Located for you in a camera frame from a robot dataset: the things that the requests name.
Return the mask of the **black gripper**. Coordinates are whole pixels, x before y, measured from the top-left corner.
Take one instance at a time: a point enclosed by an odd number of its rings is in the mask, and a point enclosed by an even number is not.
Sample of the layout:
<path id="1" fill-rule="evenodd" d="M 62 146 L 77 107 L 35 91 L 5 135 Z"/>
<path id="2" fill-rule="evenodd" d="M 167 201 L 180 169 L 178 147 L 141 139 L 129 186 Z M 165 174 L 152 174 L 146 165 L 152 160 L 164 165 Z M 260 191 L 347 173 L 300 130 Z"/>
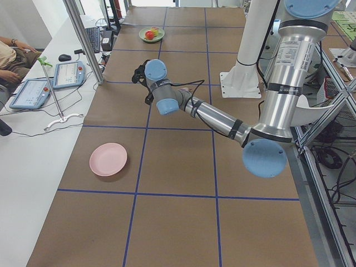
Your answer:
<path id="1" fill-rule="evenodd" d="M 134 74 L 131 78 L 132 83 L 147 83 L 145 75 L 145 67 L 150 59 L 145 60 L 143 64 L 139 65 L 137 69 L 134 70 Z"/>

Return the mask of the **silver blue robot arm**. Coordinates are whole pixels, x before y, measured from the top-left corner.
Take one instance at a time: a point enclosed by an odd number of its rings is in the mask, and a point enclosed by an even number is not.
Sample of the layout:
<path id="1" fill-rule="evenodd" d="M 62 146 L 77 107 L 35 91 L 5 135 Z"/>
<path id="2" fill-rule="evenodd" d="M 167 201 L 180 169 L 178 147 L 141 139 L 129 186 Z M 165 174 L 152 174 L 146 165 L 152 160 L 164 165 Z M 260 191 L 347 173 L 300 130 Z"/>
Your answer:
<path id="1" fill-rule="evenodd" d="M 243 148 L 243 164 L 255 176 L 272 178 L 286 167 L 284 144 L 293 140 L 291 127 L 315 121 L 322 108 L 301 107 L 303 86 L 317 44 L 327 35 L 337 1 L 252 1 L 236 64 L 220 75 L 224 97 L 256 97 L 259 58 L 278 11 L 279 42 L 258 122 L 242 120 L 195 97 L 183 83 L 167 77 L 165 64 L 145 61 L 134 72 L 133 83 L 148 90 L 146 103 L 155 104 L 161 115 L 178 110 L 198 118 L 214 132 L 237 141 Z"/>

